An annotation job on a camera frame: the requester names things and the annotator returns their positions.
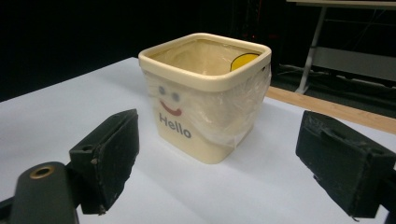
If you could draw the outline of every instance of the table surface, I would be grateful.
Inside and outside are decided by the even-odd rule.
[[[0,104],[0,201],[18,176],[68,150],[112,114],[136,108],[140,154],[124,192],[104,215],[80,223],[356,223],[295,155],[304,110],[265,98],[245,141],[219,164],[203,164],[157,134],[136,58]],[[342,120],[394,150],[391,133]],[[383,223],[382,206],[375,219]]]
[[[300,5],[308,5],[308,6],[396,9],[396,2],[390,2],[390,1],[287,0],[287,2],[294,2]]]

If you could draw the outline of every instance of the square plastic bucket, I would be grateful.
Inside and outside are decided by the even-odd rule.
[[[271,80],[268,47],[218,35],[183,36],[138,58],[159,135],[204,163],[250,132]]]

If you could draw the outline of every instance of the plastic container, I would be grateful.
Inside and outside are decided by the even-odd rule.
[[[270,62],[268,47],[210,34],[141,51],[159,135],[204,163],[224,160],[262,107]]]

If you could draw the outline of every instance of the floor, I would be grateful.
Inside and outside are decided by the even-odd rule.
[[[302,69],[281,65],[277,70],[271,86],[295,91],[300,83]],[[396,119],[394,87],[337,75],[313,72],[309,76],[309,88],[305,95]]]

